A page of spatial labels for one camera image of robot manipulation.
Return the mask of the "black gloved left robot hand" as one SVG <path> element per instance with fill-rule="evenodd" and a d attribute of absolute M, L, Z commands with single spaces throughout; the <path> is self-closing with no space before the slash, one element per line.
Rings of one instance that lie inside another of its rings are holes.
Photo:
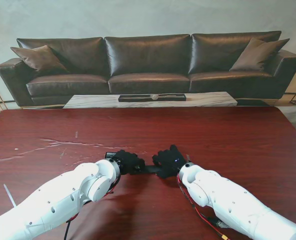
<path fill-rule="evenodd" d="M 112 159 L 117 162 L 121 175 L 134 175 L 143 171 L 146 167 L 145 161 L 137 154 L 125 150 L 119 150 Z"/>

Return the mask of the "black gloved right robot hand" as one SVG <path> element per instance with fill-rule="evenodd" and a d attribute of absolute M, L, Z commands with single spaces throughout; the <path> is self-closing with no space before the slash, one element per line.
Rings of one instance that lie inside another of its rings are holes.
<path fill-rule="evenodd" d="M 155 166 L 159 167 L 156 175 L 161 179 L 176 177 L 181 168 L 188 163 L 174 144 L 169 149 L 161 150 L 153 155 L 152 161 Z"/>

